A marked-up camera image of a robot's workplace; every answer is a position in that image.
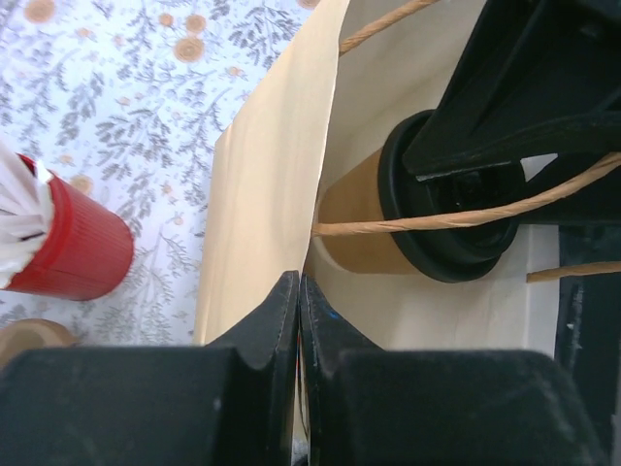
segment red cup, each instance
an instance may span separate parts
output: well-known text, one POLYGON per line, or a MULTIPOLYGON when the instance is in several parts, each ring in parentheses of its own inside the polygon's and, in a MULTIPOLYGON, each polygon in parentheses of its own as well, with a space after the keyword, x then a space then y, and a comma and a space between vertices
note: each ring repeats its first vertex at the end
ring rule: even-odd
MULTIPOLYGON (((33 171, 32 160, 21 158, 33 171)), ((54 213, 48 238, 6 289, 75 301, 108 294, 127 275, 134 256, 129 228, 56 175, 49 188, 54 213)))

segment brown paper bag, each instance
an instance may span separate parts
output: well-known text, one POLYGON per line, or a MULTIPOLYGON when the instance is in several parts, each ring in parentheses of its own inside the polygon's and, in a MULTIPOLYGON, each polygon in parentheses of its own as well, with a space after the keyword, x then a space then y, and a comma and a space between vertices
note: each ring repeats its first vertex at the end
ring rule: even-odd
MULTIPOLYGON (((440 101, 483 0, 440 1, 339 59, 343 38, 404 3, 322 0, 217 142, 195 343, 247 315, 283 271, 302 270, 317 194, 440 101)), ((556 248, 554 229, 524 229, 488 277, 460 284, 351 274, 318 239, 309 259, 332 305, 385 347, 551 353, 558 284, 527 288, 524 277, 554 267, 556 248)))

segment floral fabric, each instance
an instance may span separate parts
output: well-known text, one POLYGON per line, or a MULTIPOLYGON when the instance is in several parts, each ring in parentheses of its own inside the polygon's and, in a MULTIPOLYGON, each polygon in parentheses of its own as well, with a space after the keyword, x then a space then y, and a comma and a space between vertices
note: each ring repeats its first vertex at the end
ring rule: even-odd
POLYGON ((136 242, 128 277, 99 300, 0 291, 0 328, 42 317, 88 344, 190 342, 213 144, 316 3, 0 2, 0 138, 136 242))

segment floral tablecloth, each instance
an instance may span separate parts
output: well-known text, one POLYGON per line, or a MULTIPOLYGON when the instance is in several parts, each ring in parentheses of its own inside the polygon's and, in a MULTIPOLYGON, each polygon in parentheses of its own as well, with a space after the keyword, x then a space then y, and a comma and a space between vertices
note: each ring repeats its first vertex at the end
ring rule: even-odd
POLYGON ((136 240, 112 294, 2 291, 0 328, 42 317, 88 344, 190 342, 213 144, 316 3, 0 1, 0 138, 118 213, 136 240))

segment gray leaf pattern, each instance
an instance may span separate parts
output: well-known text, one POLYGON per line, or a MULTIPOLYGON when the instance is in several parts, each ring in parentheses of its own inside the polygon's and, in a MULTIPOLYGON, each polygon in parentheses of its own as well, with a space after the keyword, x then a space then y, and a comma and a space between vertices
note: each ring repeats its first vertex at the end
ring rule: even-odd
POLYGON ((213 145, 316 3, 0 2, 0 137, 121 216, 136 247, 95 301, 0 291, 0 328, 44 317, 88 344, 189 343, 213 145), (202 46, 181 61, 188 39, 202 46))

